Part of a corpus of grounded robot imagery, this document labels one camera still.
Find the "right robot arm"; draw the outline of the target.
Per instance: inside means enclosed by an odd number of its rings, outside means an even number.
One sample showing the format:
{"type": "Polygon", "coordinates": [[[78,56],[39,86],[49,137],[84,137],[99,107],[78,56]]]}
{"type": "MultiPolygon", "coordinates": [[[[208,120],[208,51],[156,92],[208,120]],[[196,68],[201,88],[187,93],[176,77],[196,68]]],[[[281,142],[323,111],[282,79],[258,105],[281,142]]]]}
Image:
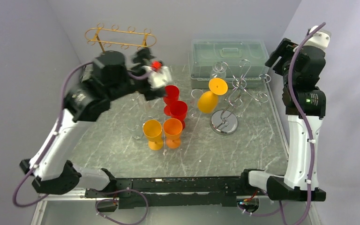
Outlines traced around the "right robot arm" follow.
{"type": "Polygon", "coordinates": [[[301,48],[284,38],[269,59],[267,67],[282,76],[282,100],[289,124],[288,165],[284,176],[246,169],[240,177],[240,190],[250,195],[265,191],[274,201],[323,202],[316,172],[317,144],[326,113],[326,96],[317,87],[325,61],[329,37],[314,36],[301,48]]]}

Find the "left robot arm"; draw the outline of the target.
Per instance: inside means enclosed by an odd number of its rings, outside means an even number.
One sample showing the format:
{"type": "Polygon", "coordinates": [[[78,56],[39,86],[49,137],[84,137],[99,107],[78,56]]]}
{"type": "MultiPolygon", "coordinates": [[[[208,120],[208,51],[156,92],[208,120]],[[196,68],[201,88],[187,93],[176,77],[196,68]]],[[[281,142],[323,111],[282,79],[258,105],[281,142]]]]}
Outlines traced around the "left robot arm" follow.
{"type": "Polygon", "coordinates": [[[90,77],[67,88],[62,86],[58,118],[38,153],[20,163],[39,194],[62,195],[74,188],[97,190],[112,196],[116,178],[105,168],[88,169],[73,164],[69,153],[111,102],[138,92],[150,101],[166,95],[165,86],[172,81],[171,70],[156,60],[149,48],[137,51],[133,66],[127,68],[125,55],[106,51],[90,61],[90,77]]]}

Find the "silver wire glass rack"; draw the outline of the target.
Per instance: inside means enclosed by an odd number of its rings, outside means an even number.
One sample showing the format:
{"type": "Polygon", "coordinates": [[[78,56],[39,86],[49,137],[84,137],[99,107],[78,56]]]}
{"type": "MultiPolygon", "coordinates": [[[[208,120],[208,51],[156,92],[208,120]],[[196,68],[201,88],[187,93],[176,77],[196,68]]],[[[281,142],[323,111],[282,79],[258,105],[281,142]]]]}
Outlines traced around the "silver wire glass rack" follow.
{"type": "Polygon", "coordinates": [[[266,103],[269,100],[268,95],[265,93],[259,93],[257,96],[254,96],[247,91],[248,82],[246,81],[246,75],[250,71],[252,63],[247,59],[241,59],[238,66],[241,68],[239,76],[235,76],[230,66],[224,61],[218,62],[214,66],[215,72],[222,73],[229,70],[232,75],[229,91],[224,98],[226,107],[212,113],[210,118],[211,129],[219,135],[232,135],[237,130],[239,122],[235,115],[235,110],[242,106],[241,97],[243,94],[249,95],[259,103],[266,103]]]}

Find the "clear ribbed wine glass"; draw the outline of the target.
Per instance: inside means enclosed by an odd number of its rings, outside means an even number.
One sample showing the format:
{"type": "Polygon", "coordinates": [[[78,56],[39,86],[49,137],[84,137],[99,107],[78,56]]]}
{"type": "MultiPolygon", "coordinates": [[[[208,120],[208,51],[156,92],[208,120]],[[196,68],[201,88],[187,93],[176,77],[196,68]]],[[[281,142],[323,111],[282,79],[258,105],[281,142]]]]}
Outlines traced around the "clear ribbed wine glass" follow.
{"type": "Polygon", "coordinates": [[[212,66],[210,78],[226,78],[227,65],[224,62],[217,62],[212,66]]]}

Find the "clear stemless glass front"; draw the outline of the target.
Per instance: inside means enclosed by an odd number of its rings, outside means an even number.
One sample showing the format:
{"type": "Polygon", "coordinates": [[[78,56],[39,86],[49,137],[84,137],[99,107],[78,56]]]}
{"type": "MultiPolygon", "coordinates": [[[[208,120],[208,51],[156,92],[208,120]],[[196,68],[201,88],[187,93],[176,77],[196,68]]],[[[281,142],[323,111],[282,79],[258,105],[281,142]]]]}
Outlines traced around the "clear stemless glass front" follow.
{"type": "Polygon", "coordinates": [[[140,140],[143,138],[143,124],[140,121],[129,120],[127,122],[127,129],[133,139],[140,140]]]}

